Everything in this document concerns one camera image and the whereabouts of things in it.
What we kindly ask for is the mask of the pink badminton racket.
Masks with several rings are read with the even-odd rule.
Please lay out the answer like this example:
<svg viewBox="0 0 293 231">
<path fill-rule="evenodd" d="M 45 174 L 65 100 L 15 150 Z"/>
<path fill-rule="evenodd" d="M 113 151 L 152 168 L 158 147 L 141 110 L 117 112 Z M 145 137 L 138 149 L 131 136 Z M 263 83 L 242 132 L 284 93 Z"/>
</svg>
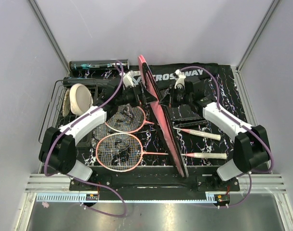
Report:
<svg viewBox="0 0 293 231">
<path fill-rule="evenodd" d="M 168 155 L 144 151 L 140 140 L 129 133 L 114 133 L 102 138 L 96 146 L 95 154 L 101 166 L 115 172 L 135 169 L 145 155 Z"/>
<path fill-rule="evenodd" d="M 145 124 L 154 125 L 153 122 L 146 120 L 146 114 L 141 107 L 131 107 L 129 104 L 119 106 L 117 112 L 108 121 L 106 121 L 105 124 L 116 132 L 125 133 L 138 132 Z M 174 127 L 174 129 L 194 136 L 213 139 L 216 141 L 221 140 L 221 136 L 217 134 L 186 128 Z"/>
</svg>

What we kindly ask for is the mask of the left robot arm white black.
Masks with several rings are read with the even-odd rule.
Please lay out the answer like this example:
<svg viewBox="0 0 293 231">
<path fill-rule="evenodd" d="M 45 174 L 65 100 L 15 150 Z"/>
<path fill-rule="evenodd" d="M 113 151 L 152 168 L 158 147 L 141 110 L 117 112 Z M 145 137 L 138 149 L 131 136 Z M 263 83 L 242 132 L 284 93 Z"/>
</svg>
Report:
<svg viewBox="0 0 293 231">
<path fill-rule="evenodd" d="M 121 89 L 115 87 L 113 93 L 104 95 L 86 113 L 60 128 L 46 130 L 41 145 L 39 160 L 44 164 L 44 174 L 49 177 L 48 168 L 56 173 L 80 179 L 80 186 L 90 191 L 96 186 L 93 171 L 76 158 L 76 145 L 95 127 L 105 123 L 118 110 L 118 106 L 130 104 L 131 107 L 156 102 L 158 99 L 140 84 L 136 87 Z"/>
</svg>

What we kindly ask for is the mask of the black racket bag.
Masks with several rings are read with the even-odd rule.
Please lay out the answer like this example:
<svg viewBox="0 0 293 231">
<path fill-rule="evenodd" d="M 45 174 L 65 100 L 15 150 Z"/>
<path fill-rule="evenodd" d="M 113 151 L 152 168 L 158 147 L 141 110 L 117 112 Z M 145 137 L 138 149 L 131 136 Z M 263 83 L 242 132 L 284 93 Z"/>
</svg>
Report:
<svg viewBox="0 0 293 231">
<path fill-rule="evenodd" d="M 216 76 L 219 72 L 218 64 L 200 64 L 200 63 L 192 63 L 192 64 L 166 64 L 166 65 L 150 65 L 151 73 L 153 74 L 153 78 L 155 79 L 159 90 L 163 90 L 168 88 L 170 85 L 175 85 L 175 77 L 174 73 L 176 70 L 181 70 L 188 66 L 200 66 L 210 72 L 213 76 Z M 186 76 L 187 81 L 196 81 L 197 79 L 210 79 L 211 77 L 201 68 L 191 68 L 182 71 L 182 74 Z"/>
</svg>

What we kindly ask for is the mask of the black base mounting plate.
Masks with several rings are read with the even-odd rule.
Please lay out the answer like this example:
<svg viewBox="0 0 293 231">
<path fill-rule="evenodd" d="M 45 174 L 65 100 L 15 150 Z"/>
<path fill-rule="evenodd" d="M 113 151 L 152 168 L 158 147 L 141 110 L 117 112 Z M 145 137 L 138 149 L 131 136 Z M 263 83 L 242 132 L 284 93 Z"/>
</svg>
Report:
<svg viewBox="0 0 293 231">
<path fill-rule="evenodd" d="M 134 188 L 185 188 L 198 192 L 238 192 L 239 182 L 236 178 L 224 183 L 212 181 L 211 175 L 191 175 L 183 179 L 175 174 L 94 174 L 86 183 L 72 180 L 70 190 L 96 189 L 91 183 L 102 184 L 114 190 Z"/>
</svg>

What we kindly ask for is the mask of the pink racket cover bag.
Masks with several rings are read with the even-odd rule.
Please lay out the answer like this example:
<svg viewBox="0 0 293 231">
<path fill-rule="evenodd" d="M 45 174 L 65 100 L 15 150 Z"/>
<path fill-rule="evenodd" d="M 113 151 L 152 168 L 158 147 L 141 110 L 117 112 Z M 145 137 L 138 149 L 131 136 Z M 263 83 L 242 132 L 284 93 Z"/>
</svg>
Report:
<svg viewBox="0 0 293 231">
<path fill-rule="evenodd" d="M 162 99 L 160 90 L 143 55 L 138 56 L 138 65 L 142 78 L 142 83 L 144 84 L 147 91 L 157 99 L 155 102 L 152 102 L 150 104 L 150 107 L 153 112 L 152 115 L 156 119 L 159 126 L 159 137 L 162 139 L 165 149 L 171 156 L 171 159 L 173 160 L 174 166 L 178 170 L 178 173 L 181 175 L 182 178 L 187 178 L 188 170 L 181 156 L 176 137 L 173 134 L 173 128 L 169 118 L 168 109 L 160 105 L 160 100 Z"/>
</svg>

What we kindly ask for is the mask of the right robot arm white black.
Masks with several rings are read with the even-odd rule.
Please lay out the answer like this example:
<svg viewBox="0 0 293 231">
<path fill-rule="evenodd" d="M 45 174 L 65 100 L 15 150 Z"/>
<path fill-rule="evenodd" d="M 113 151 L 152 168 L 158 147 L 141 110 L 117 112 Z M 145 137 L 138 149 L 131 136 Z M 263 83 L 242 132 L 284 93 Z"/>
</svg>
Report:
<svg viewBox="0 0 293 231">
<path fill-rule="evenodd" d="M 233 158 L 220 166 L 217 175 L 211 178 L 215 190 L 223 190 L 230 179 L 271 160 L 267 132 L 263 126 L 254 127 L 238 119 L 214 97 L 206 96 L 188 81 L 182 88 L 170 86 L 168 93 L 160 100 L 160 105 L 167 107 L 183 104 L 189 105 L 194 113 L 216 125 L 234 142 Z"/>
</svg>

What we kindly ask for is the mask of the black teal shuttlecock tube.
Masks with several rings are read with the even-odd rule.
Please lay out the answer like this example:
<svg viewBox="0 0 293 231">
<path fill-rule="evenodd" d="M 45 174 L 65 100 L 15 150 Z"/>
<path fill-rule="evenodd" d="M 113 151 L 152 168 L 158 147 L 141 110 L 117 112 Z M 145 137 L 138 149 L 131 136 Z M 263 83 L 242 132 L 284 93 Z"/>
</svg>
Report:
<svg viewBox="0 0 293 231">
<path fill-rule="evenodd" d="M 109 70 L 114 69 L 115 65 L 120 67 L 123 66 L 124 70 L 128 70 L 130 67 L 128 59 L 119 60 L 90 60 L 90 61 L 70 61 L 68 63 L 71 71 L 80 70 Z"/>
</svg>

